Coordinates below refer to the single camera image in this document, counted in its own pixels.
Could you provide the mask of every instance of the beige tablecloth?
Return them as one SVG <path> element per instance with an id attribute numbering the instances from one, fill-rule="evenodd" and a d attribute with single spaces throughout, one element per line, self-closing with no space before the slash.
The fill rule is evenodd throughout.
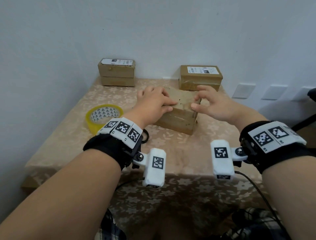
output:
<path id="1" fill-rule="evenodd" d="M 40 185 L 82 152 L 82 147 L 92 137 L 84 120 L 91 108 L 115 104 L 127 112 L 136 103 L 137 91 L 148 85 L 178 87 L 178 81 L 137 79 L 136 87 L 109 87 L 102 86 L 97 79 L 28 161 L 26 169 L 30 175 Z M 201 104 L 207 105 L 208 102 L 203 100 Z M 207 236 L 233 209 L 265 207 L 244 177 L 236 176 L 231 182 L 221 182 L 213 176 L 210 142 L 225 139 L 231 147 L 237 147 L 240 145 L 238 130 L 204 114 L 199 114 L 197 121 L 192 136 L 155 125 L 146 127 L 150 137 L 142 145 L 142 152 L 148 153 L 156 147 L 167 153 L 165 185 L 160 189 L 151 189 L 134 182 L 114 194 L 110 210 L 122 229 L 132 231 L 136 224 L 146 221 L 157 209 L 171 208 L 192 221 L 197 235 Z M 263 187 L 261 175 L 254 166 L 243 163 L 241 168 L 235 169 Z M 123 170 L 121 182 L 135 177 L 142 177 L 142 170 L 129 167 Z"/>

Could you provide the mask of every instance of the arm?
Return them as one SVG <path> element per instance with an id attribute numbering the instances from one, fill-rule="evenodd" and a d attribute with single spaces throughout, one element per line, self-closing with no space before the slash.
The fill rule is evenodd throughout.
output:
<path id="1" fill-rule="evenodd" d="M 196 100 L 206 98 L 210 106 L 192 104 L 193 110 L 235 125 L 241 132 L 247 125 L 267 120 L 254 109 L 234 102 L 212 87 L 199 86 Z M 263 184 L 277 208 L 285 228 L 293 240 L 315 239 L 316 158 L 297 157 L 264 170 Z"/>
<path id="2" fill-rule="evenodd" d="M 176 104 L 162 87 L 147 87 L 124 115 L 144 129 Z M 28 196 L 0 225 L 0 239 L 93 239 L 119 182 L 109 155 L 89 149 Z"/>

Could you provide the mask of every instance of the yellow tape roll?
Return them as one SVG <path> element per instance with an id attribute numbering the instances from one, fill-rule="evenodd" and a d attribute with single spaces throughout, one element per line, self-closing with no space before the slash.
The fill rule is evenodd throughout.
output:
<path id="1" fill-rule="evenodd" d="M 123 110 L 113 104 L 103 104 L 96 106 L 91 109 L 86 114 L 86 122 L 90 129 L 90 132 L 93 135 L 96 135 L 97 132 L 111 119 L 111 118 L 120 118 L 124 114 Z"/>

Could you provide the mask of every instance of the cardboard box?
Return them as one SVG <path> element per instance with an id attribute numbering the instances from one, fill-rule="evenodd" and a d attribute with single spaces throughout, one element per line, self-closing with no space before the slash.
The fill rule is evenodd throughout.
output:
<path id="1" fill-rule="evenodd" d="M 192 135 L 196 125 L 197 112 L 191 109 L 191 103 L 200 104 L 201 100 L 194 101 L 195 92 L 183 91 L 172 87 L 165 87 L 171 99 L 178 102 L 172 106 L 173 111 L 165 113 L 155 125 Z"/>
<path id="2" fill-rule="evenodd" d="M 135 78 L 100 77 L 104 86 L 135 87 Z"/>
<path id="3" fill-rule="evenodd" d="M 197 91 L 198 85 L 208 85 L 218 91 L 223 75 L 217 66 L 181 65 L 179 89 Z"/>
<path id="4" fill-rule="evenodd" d="M 101 77 L 133 78 L 135 64 L 134 60 L 103 58 L 98 69 Z"/>

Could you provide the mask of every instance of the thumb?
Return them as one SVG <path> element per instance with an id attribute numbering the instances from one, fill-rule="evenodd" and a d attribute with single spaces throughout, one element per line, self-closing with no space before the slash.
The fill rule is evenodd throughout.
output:
<path id="1" fill-rule="evenodd" d="M 170 107 L 170 106 L 162 106 L 161 107 L 162 114 L 164 114 L 166 112 L 171 112 L 172 110 L 173 110 L 173 107 Z"/>
<path id="2" fill-rule="evenodd" d="M 208 106 L 203 106 L 200 104 L 192 103 L 191 108 L 193 109 L 193 111 L 196 111 L 198 113 L 204 113 L 204 114 L 209 115 Z"/>

